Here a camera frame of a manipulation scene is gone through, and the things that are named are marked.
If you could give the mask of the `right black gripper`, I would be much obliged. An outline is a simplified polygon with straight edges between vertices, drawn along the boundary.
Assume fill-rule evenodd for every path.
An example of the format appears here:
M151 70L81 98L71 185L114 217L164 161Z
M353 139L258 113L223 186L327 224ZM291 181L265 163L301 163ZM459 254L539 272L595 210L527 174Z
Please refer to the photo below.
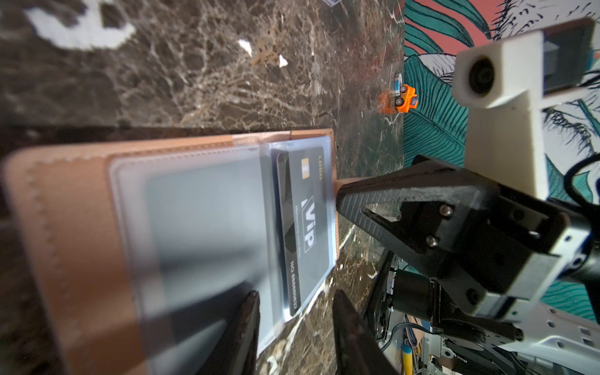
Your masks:
M574 204L503 198L484 223L498 183L418 156L410 167L343 185L336 208L424 275L395 275L395 309L456 340L521 342L555 280L583 284L599 313L599 207L573 187L567 193ZM467 279L451 273L458 264Z

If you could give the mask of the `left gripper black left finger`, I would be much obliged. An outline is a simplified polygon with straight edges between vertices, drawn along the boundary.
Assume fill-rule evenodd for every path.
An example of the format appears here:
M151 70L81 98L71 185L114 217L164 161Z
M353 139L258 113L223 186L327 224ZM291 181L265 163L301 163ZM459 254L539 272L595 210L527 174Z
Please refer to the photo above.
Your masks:
M256 372L259 305L259 292L249 292L197 374L245 375Z

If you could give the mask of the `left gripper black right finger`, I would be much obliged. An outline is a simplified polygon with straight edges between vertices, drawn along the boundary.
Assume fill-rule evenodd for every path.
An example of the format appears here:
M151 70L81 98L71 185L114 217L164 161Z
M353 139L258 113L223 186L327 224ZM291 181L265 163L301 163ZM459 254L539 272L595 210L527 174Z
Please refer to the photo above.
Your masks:
M332 304L337 374L398 374L342 289Z

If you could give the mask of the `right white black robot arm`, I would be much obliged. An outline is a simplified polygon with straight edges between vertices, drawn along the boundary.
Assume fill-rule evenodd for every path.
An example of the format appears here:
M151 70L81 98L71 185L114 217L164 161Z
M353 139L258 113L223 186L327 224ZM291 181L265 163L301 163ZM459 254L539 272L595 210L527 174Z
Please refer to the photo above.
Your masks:
M599 207L563 183L567 201L534 198L452 164L418 156L406 169L340 187L337 211L409 264L392 307L430 323L449 348L498 351L578 373L599 372L599 326L542 303L558 280L583 284L599 308Z

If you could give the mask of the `small orange toy car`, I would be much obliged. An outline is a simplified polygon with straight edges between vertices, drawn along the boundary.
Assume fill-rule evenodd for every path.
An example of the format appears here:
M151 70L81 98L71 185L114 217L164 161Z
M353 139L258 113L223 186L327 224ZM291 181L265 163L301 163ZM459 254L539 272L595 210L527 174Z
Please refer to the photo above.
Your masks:
M384 115L408 113L411 109L417 109L419 104L416 89L405 84L401 73L395 75L392 89L383 92L379 100Z

